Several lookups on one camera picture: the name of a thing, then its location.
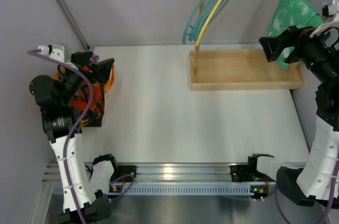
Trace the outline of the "purple trousers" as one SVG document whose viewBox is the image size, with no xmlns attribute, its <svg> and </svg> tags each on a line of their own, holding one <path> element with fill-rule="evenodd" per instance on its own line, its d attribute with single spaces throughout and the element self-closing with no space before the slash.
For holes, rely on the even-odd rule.
<svg viewBox="0 0 339 224">
<path fill-rule="evenodd" d="M 100 59 L 100 56 L 96 55 L 95 53 L 92 54 L 92 56 L 91 56 L 91 61 L 92 62 L 98 62 L 99 59 Z"/>
</svg>

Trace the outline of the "orange camouflage trousers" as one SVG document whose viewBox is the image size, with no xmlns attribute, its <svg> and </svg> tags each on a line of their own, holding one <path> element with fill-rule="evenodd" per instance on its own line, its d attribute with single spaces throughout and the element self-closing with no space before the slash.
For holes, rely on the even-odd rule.
<svg viewBox="0 0 339 224">
<path fill-rule="evenodd" d="M 81 127 L 100 127 L 104 116 L 104 84 L 92 83 L 93 97 L 85 116 L 81 120 Z M 75 97 L 71 100 L 70 106 L 74 106 L 82 114 L 90 100 L 90 88 L 87 83 L 80 88 Z"/>
</svg>

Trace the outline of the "green trousers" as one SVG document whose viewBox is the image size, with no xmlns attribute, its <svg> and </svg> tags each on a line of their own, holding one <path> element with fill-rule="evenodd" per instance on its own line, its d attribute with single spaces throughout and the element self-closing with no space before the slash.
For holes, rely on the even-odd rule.
<svg viewBox="0 0 339 224">
<path fill-rule="evenodd" d="M 267 32 L 269 37 L 275 37 L 290 26 L 316 28 L 321 24 L 323 24 L 323 19 L 320 13 L 308 1 L 279 0 Z"/>
</svg>

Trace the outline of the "yellow hanger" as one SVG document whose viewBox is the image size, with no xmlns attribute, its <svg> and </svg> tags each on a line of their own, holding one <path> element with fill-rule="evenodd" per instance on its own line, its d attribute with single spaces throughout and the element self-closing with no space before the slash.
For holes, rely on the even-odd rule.
<svg viewBox="0 0 339 224">
<path fill-rule="evenodd" d="M 182 42 L 194 42 L 198 47 L 235 1 L 199 0 L 186 23 Z"/>
</svg>

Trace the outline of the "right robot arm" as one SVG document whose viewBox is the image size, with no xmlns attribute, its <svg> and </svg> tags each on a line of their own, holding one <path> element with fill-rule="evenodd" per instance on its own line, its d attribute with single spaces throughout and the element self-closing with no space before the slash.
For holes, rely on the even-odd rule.
<svg viewBox="0 0 339 224">
<path fill-rule="evenodd" d="M 285 48 L 293 51 L 284 60 L 302 62 L 320 81 L 316 91 L 316 133 L 304 168 L 294 168 L 271 155 L 253 155 L 254 168 L 276 181 L 278 189 L 296 205 L 315 202 L 338 209 L 338 49 L 328 46 L 333 27 L 319 34 L 309 26 L 290 26 L 275 37 L 261 37 L 268 62 L 276 61 Z"/>
</svg>

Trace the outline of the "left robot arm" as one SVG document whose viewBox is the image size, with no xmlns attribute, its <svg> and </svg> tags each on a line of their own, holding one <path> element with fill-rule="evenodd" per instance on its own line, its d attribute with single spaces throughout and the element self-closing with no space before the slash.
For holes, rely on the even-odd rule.
<svg viewBox="0 0 339 224">
<path fill-rule="evenodd" d="M 64 68 L 60 78 L 35 77 L 29 86 L 42 114 L 42 126 L 55 153 L 63 186 L 59 223 L 95 223 L 110 217 L 110 183 L 118 164 L 111 154 L 92 162 L 88 176 L 83 158 L 81 122 L 95 100 L 95 88 L 105 99 L 114 82 L 114 59 L 97 61 L 92 52 L 64 54 L 40 46 L 28 54 Z"/>
</svg>

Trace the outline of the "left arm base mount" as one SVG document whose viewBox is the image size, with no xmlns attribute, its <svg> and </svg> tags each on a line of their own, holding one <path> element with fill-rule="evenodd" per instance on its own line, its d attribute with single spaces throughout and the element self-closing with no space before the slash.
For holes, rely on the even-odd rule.
<svg viewBox="0 0 339 224">
<path fill-rule="evenodd" d="M 117 168 L 114 169 L 114 172 L 110 178 L 110 182 L 113 182 L 117 178 L 130 174 L 133 177 L 136 177 L 137 173 L 137 166 L 135 165 L 119 165 Z"/>
</svg>

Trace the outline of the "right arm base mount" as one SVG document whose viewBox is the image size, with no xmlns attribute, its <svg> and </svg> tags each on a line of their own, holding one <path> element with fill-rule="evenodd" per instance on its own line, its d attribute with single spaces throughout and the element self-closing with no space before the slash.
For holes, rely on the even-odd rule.
<svg viewBox="0 0 339 224">
<path fill-rule="evenodd" d="M 231 165 L 231 180 L 233 182 L 273 182 L 266 174 L 256 171 L 248 165 Z"/>
</svg>

